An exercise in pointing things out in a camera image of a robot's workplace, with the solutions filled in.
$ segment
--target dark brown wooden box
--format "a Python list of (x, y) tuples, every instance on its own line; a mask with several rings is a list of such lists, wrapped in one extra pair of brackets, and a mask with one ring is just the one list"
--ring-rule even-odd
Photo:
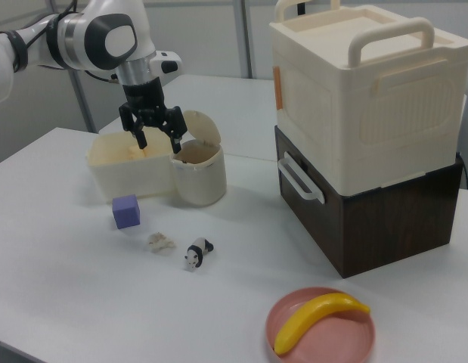
[(326, 200), (304, 200), (279, 172), (280, 193), (343, 278), (448, 244), (462, 162), (423, 177), (344, 197), (275, 127), (277, 159), (287, 151)]

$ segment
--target drawer handle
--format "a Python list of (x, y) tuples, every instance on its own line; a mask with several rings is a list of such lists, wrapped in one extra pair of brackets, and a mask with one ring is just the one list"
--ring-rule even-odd
[[(310, 190), (309, 193), (306, 193), (302, 188), (301, 185), (295, 180), (295, 178), (291, 175), (289, 170), (287, 170), (286, 166), (289, 166), (291, 170), (302, 180), (305, 186)], [(321, 204), (324, 204), (324, 195), (320, 188), (309, 178), (304, 170), (302, 170), (299, 165), (297, 165), (296, 161), (286, 152), (284, 153), (284, 158), (277, 162), (277, 167), (279, 171), (286, 177), (287, 181), (296, 189), (298, 194), (301, 196), (302, 199), (305, 200), (315, 200), (318, 199)]]

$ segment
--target bin lid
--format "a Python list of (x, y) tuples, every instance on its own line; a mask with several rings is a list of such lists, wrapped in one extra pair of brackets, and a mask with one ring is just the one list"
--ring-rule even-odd
[(220, 133), (213, 120), (200, 111), (188, 110), (183, 112), (188, 131), (197, 140), (206, 144), (220, 145)]

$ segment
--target orange tape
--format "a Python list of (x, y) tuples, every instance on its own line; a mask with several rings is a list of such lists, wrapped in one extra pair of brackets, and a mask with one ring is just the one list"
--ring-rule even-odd
[(274, 90), (276, 94), (276, 109), (282, 110), (282, 89), (280, 88), (280, 68), (276, 66), (273, 68), (274, 73)]

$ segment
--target small white cup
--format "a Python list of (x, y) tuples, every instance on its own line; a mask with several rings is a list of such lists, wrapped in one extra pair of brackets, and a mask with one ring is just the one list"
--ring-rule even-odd
[(185, 111), (188, 131), (195, 137), (170, 156), (178, 194), (188, 203), (206, 206), (227, 190), (224, 151), (215, 123), (199, 111)]

